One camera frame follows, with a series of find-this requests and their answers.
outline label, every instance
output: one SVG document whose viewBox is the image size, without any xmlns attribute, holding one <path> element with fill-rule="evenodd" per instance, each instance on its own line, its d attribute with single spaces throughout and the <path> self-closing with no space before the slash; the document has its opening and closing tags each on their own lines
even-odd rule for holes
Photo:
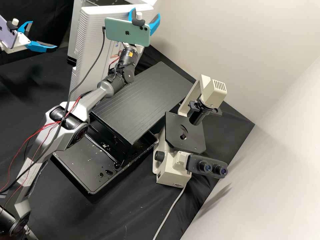
<svg viewBox="0 0 320 240">
<path fill-rule="evenodd" d="M 126 53 L 126 56 L 132 57 L 132 56 L 133 56 L 133 53 L 132 53 L 132 52 L 127 52 L 127 53 Z"/>
<path fill-rule="evenodd" d="M 178 183 L 174 183 L 173 186 L 174 186 L 174 187 L 180 187 L 180 188 L 183 187 L 183 185 L 178 184 Z"/>
<path fill-rule="evenodd" d="M 33 164 L 33 161 L 30 158 L 27 158 L 26 161 L 24 162 L 18 176 L 20 176 L 21 173 L 23 173 L 28 167 L 30 167 L 31 164 Z M 28 176 L 27 180 L 22 185 L 24 187 L 30 186 L 32 184 L 33 180 L 36 178 L 37 173 L 39 172 L 39 170 L 41 168 L 41 165 L 42 165 L 42 163 L 36 163 L 35 165 L 33 165 L 32 168 L 30 168 L 30 170 L 29 170 L 29 174 L 28 174 L 28 172 L 26 172 L 18 179 L 17 182 L 19 184 L 22 184 Z"/>
</svg>

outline ventilation grille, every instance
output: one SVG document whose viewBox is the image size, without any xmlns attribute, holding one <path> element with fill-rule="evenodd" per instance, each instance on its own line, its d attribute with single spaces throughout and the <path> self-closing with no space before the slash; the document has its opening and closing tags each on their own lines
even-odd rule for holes
<svg viewBox="0 0 320 240">
<path fill-rule="evenodd" d="M 226 85 L 224 85 L 223 82 L 219 82 L 217 80 L 214 80 L 214 86 L 222 91 L 227 91 Z"/>
</svg>

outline black knob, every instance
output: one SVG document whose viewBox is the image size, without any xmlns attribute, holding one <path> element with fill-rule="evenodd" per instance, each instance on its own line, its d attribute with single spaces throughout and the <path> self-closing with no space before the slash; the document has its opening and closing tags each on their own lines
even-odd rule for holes
<svg viewBox="0 0 320 240">
<path fill-rule="evenodd" d="M 225 176 L 228 174 L 228 169 L 221 167 L 220 165 L 213 165 L 212 172 L 221 176 Z"/>
<path fill-rule="evenodd" d="M 159 162 L 162 162 L 164 160 L 165 153 L 162 151 L 156 151 L 154 154 L 154 160 L 157 160 Z"/>
<path fill-rule="evenodd" d="M 212 165 L 205 160 L 202 160 L 198 163 L 199 171 L 204 173 L 209 173 L 212 171 Z"/>
</svg>

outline microscope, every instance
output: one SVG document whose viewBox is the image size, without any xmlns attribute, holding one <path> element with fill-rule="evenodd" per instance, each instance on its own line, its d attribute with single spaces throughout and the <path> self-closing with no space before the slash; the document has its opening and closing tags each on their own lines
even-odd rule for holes
<svg viewBox="0 0 320 240">
<path fill-rule="evenodd" d="M 209 114 L 222 115 L 219 106 L 226 95 L 223 82 L 201 75 L 178 114 L 166 112 L 165 127 L 153 151 L 152 171 L 157 183 L 183 188 L 192 173 L 214 178 L 228 174 L 225 162 L 200 155 L 206 150 L 202 120 Z"/>
</svg>

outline red and black wires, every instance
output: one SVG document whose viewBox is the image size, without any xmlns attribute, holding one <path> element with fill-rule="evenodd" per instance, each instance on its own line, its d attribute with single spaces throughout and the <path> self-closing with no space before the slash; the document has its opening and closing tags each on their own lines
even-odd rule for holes
<svg viewBox="0 0 320 240">
<path fill-rule="evenodd" d="M 59 120 L 59 121 L 56 121 L 56 122 L 52 122 L 52 123 L 49 123 L 49 124 L 46 124 L 44 125 L 43 127 L 41 127 L 39 130 L 37 130 L 35 133 L 33 133 L 30 137 L 28 137 L 22 144 L 22 146 L 19 148 L 18 152 L 14 155 L 13 159 L 11 160 L 11 163 L 9 165 L 9 168 L 8 168 L 8 179 L 7 179 L 7 182 L 6 184 L 0 189 L 0 194 L 3 194 L 5 192 L 7 192 L 10 188 L 12 188 L 12 186 L 26 173 L 27 173 L 27 177 L 25 178 L 24 182 L 13 192 L 13 194 L 8 198 L 8 200 L 6 201 L 5 205 L 7 204 L 7 202 L 9 201 L 9 199 L 12 198 L 12 196 L 23 186 L 23 184 L 25 183 L 26 179 L 28 178 L 28 174 L 29 174 L 29 170 L 41 159 L 41 157 L 47 152 L 47 150 L 51 147 L 52 143 L 54 142 L 54 140 L 58 137 L 58 134 L 59 134 L 59 131 L 61 129 L 61 126 L 62 124 L 64 123 L 66 117 L 69 115 L 70 112 L 73 111 L 73 109 L 75 108 L 75 106 L 78 104 L 80 98 L 82 98 L 84 95 L 86 95 L 87 93 L 91 92 L 87 92 L 87 93 L 84 93 L 82 95 L 79 96 L 79 98 L 74 102 L 72 108 L 70 109 L 69 112 L 67 112 L 67 109 L 69 107 L 69 103 L 70 103 L 70 99 L 71 99 L 71 96 L 72 94 L 74 93 L 74 91 L 84 82 L 84 80 L 86 79 L 86 77 L 88 76 L 88 74 L 90 73 L 91 69 L 94 67 L 94 65 L 96 64 L 96 62 L 98 61 L 101 53 L 102 53 L 102 50 L 103 50 L 103 47 L 104 47 L 104 42 L 105 42 L 105 27 L 103 26 L 102 27 L 102 35 L 103 35 L 103 41 L 102 41 L 102 46 L 101 46 L 101 49 L 100 49 L 100 52 L 96 58 L 96 60 L 93 62 L 92 66 L 89 68 L 88 72 L 86 73 L 86 75 L 83 77 L 83 79 L 80 81 L 80 83 L 75 86 L 69 93 L 68 95 L 68 100 L 67 100 L 67 103 L 66 103 L 66 107 L 65 107 L 65 110 L 63 112 L 63 115 L 62 115 L 62 119 Z M 11 169 L 11 166 L 12 166 L 12 163 L 13 161 L 15 160 L 15 158 L 18 156 L 19 152 L 21 151 L 22 147 L 24 146 L 24 144 L 26 142 L 29 143 L 30 139 L 37 135 L 38 133 L 40 133 L 41 131 L 43 131 L 44 129 L 46 129 L 47 127 L 51 126 L 51 129 L 49 130 L 48 132 L 48 135 L 46 136 L 46 138 L 44 139 L 44 141 L 40 144 L 40 146 L 38 147 L 38 149 L 36 150 L 31 162 L 30 162 L 30 165 L 27 169 L 25 169 L 6 189 L 4 189 L 8 184 L 9 184 L 9 181 L 10 181 L 10 169 Z M 52 137 L 51 141 L 49 144 L 47 144 L 46 148 L 40 153 L 40 155 L 37 157 L 37 159 L 34 160 L 34 157 L 36 156 L 36 153 L 39 151 L 39 149 L 42 147 L 43 143 L 46 141 L 46 139 L 48 138 L 49 134 L 50 134 L 50 131 L 55 128 L 56 126 L 58 126 L 54 136 Z"/>
<path fill-rule="evenodd" d="M 74 102 L 74 104 L 73 104 L 72 108 L 70 109 L 70 111 L 66 114 L 66 117 L 67 117 L 67 116 L 70 114 L 70 112 L 72 112 L 73 109 L 77 106 L 77 104 L 79 103 L 79 100 L 82 98 L 83 95 L 84 95 L 84 94 L 80 95 L 80 96 L 77 98 L 77 100 Z M 51 130 L 54 129 L 55 127 L 57 127 L 57 125 L 60 124 L 60 123 L 61 123 L 61 121 L 56 121 L 56 122 L 48 123 L 48 124 L 42 126 L 40 129 L 38 129 L 35 133 L 33 133 L 31 136 L 29 136 L 29 137 L 23 142 L 23 144 L 21 145 L 21 147 L 19 148 L 19 150 L 17 151 L 17 153 L 16 153 L 16 154 L 14 155 L 14 157 L 12 158 L 12 160 L 11 160 L 11 162 L 10 162 L 10 165 L 9 165 L 9 168 L 8 168 L 8 178 L 7 178 L 7 182 L 6 182 L 6 184 L 0 189 L 0 193 L 6 192 L 7 190 L 9 190 L 9 189 L 25 174 L 25 172 L 27 172 L 27 175 L 26 175 L 25 179 L 23 180 L 23 182 L 20 184 L 20 186 L 19 186 L 19 187 L 11 194 L 11 196 L 7 199 L 7 201 L 5 202 L 3 208 L 2 208 L 2 210 L 1 210 L 1 212 L 0 212 L 0 215 L 1 215 L 2 211 L 3 211 L 3 209 L 5 208 L 6 204 L 8 203 L 8 201 L 9 201 L 9 200 L 12 198 L 12 196 L 24 185 L 24 183 L 25 183 L 26 180 L 28 179 L 29 171 L 30 171 L 32 165 L 35 163 L 35 162 L 34 162 L 34 158 L 35 158 L 36 154 L 37 154 L 38 151 L 41 149 L 43 143 L 47 140 L 47 138 L 48 138 Z M 20 174 L 20 175 L 16 178 L 16 180 L 15 180 L 8 188 L 6 188 L 6 189 L 3 191 L 3 189 L 9 184 L 9 181 L 10 181 L 10 169 L 11 169 L 12 163 L 14 162 L 14 160 L 16 159 L 16 157 L 18 156 L 18 154 L 20 153 L 22 147 L 25 145 L 26 142 L 29 142 L 29 140 L 30 140 L 33 136 L 37 135 L 38 133 L 40 133 L 41 131 L 43 131 L 44 129 L 49 128 L 49 127 L 51 127 L 51 128 L 50 128 L 50 130 L 48 131 L 48 134 L 46 135 L 45 139 L 42 141 L 42 143 L 39 145 L 39 147 L 37 148 L 36 152 L 34 153 L 32 159 L 31 159 L 31 161 L 30 161 L 29 167 L 28 167 L 22 174 Z"/>
</svg>

